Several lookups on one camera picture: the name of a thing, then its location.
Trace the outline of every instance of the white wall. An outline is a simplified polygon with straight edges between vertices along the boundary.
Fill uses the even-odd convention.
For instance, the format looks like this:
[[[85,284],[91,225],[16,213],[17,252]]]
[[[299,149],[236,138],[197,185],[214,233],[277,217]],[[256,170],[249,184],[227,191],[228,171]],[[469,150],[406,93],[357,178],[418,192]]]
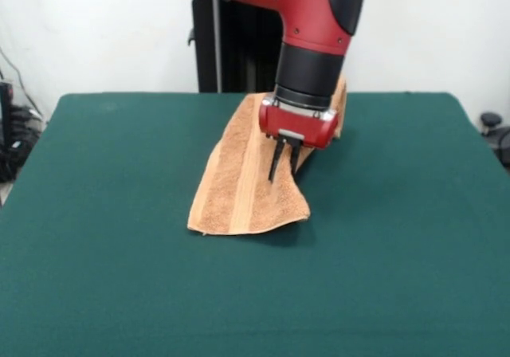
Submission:
[[[196,91],[191,27],[190,0],[0,0],[0,45],[48,113],[67,92]],[[348,86],[448,91],[510,121],[509,42],[510,0],[366,0]]]

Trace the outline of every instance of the towel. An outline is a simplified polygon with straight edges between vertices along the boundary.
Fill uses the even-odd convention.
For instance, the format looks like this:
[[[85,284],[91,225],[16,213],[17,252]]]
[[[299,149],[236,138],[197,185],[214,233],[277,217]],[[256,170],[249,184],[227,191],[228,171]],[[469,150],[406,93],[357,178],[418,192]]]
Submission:
[[[258,124],[265,94],[243,99],[212,150],[190,208],[189,230],[209,235],[255,234],[310,217],[310,207],[291,173],[289,146],[280,157],[273,183],[268,180],[276,140],[266,138]],[[331,99],[331,107],[339,113],[337,139],[346,99],[341,76]],[[298,170],[312,151],[301,148]]]

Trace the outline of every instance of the black knob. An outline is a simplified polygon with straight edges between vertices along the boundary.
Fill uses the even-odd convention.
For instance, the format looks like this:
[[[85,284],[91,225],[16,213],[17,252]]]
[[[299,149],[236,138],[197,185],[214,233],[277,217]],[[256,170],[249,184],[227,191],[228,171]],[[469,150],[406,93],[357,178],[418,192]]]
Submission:
[[[500,115],[494,112],[485,112],[481,115],[481,122],[487,128],[495,128],[498,124],[501,124],[503,119]]]

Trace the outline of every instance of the black cylindrical joint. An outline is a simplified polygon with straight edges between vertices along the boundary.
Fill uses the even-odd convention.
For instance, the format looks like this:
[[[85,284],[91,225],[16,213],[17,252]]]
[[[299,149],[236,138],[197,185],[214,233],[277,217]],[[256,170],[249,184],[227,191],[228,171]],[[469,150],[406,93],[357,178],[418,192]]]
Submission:
[[[283,44],[275,96],[298,107],[326,110],[342,65],[343,56]]]

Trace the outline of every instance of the fabric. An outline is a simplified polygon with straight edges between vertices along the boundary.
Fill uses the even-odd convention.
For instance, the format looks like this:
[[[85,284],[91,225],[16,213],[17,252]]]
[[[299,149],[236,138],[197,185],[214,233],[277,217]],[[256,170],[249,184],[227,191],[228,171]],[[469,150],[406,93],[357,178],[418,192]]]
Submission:
[[[510,356],[510,178],[455,98],[349,93],[307,221],[202,236],[242,97],[61,100],[0,210],[0,356]]]
[[[188,228],[204,234],[263,233],[310,216],[307,204],[291,175],[290,147],[285,146],[273,183],[268,180],[276,146],[258,124],[264,93],[245,97],[226,126],[207,162],[190,209]],[[335,137],[340,136],[347,86],[339,78],[331,107],[339,113]],[[301,148],[298,169],[312,153]]]

